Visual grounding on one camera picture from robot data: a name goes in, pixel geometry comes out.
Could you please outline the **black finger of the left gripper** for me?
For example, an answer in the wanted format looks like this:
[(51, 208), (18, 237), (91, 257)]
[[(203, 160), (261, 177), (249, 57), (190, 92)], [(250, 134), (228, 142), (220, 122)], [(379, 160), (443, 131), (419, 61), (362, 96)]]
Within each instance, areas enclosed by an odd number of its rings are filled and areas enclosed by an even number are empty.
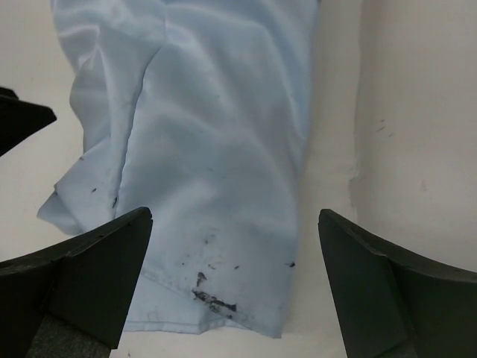
[(1, 88), (0, 115), (1, 156), (57, 120), (50, 107), (22, 101), (5, 87)]

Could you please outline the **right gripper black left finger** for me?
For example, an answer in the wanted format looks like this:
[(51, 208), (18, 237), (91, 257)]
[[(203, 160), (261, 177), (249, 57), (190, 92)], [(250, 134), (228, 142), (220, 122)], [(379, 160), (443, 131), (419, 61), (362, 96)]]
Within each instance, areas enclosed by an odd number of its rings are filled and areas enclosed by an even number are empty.
[(1, 263), (2, 357), (108, 357), (119, 346), (153, 219), (140, 207)]

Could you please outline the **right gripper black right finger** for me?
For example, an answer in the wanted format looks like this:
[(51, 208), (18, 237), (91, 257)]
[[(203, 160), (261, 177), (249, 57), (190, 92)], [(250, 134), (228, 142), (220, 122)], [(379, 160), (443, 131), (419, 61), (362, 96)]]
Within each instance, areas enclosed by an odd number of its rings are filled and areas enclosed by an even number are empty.
[(323, 209), (318, 231), (348, 357), (475, 357), (476, 273)]

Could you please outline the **light blue pillowcase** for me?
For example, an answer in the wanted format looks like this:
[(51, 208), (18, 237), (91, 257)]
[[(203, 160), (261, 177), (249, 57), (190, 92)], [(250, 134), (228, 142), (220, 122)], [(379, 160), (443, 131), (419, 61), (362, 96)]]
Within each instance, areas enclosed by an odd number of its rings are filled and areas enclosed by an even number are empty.
[(153, 217), (125, 330), (282, 334), (318, 1), (53, 1), (83, 153), (38, 217)]

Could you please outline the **white pillow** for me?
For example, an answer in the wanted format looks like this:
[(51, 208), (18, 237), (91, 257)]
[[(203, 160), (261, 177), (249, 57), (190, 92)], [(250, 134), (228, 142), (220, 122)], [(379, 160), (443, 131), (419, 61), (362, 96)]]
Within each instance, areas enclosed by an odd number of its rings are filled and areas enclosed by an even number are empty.
[(322, 1), (297, 284), (318, 213), (476, 269), (476, 3)]

